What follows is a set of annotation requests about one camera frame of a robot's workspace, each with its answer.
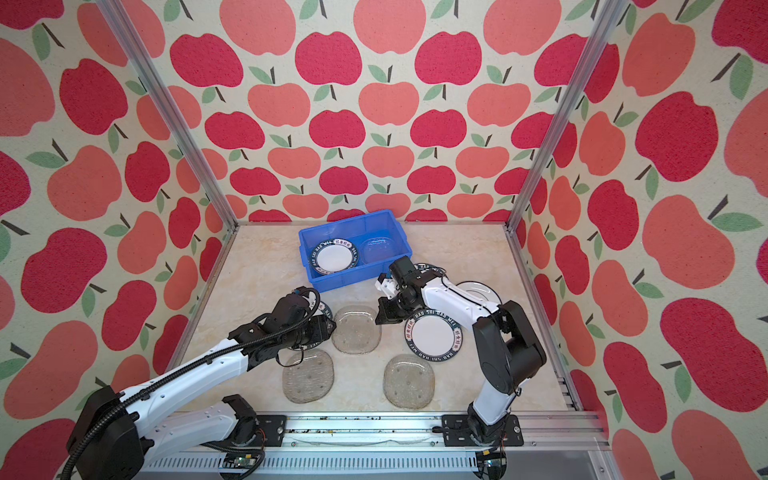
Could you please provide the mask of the medium green rimmed plate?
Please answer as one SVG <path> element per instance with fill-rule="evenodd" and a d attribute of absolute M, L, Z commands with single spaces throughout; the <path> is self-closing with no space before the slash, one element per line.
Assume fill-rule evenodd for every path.
<path fill-rule="evenodd" d="M 309 257 L 312 268 L 320 275 L 331 275 L 354 268 L 359 252 L 349 240 L 333 238 L 320 242 Z"/>

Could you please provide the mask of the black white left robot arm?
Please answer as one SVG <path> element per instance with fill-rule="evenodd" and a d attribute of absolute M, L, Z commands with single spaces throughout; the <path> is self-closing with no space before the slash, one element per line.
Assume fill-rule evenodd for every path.
<path fill-rule="evenodd" d="M 272 311 L 232 330 L 206 353 L 154 379 L 115 391 L 91 394 L 67 441 L 61 476 L 69 479 L 131 479 L 147 464 L 195 446 L 264 459 L 264 449 L 281 441 L 281 427 L 262 426 L 240 395 L 231 394 L 203 410 L 179 408 L 213 387 L 328 340 L 333 313 L 310 287 L 280 298 Z"/>

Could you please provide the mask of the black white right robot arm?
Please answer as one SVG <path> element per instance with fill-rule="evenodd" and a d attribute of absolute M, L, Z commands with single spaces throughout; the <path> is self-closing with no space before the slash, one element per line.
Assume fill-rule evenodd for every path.
<path fill-rule="evenodd" d="M 522 384 L 547 362 L 523 307 L 514 301 L 485 300 L 452 283 L 439 268 L 417 268 L 407 256 L 379 275 L 376 288 L 382 293 L 378 325 L 445 314 L 472 332 L 485 382 L 468 407 L 470 437 L 481 446 L 499 445 Z"/>

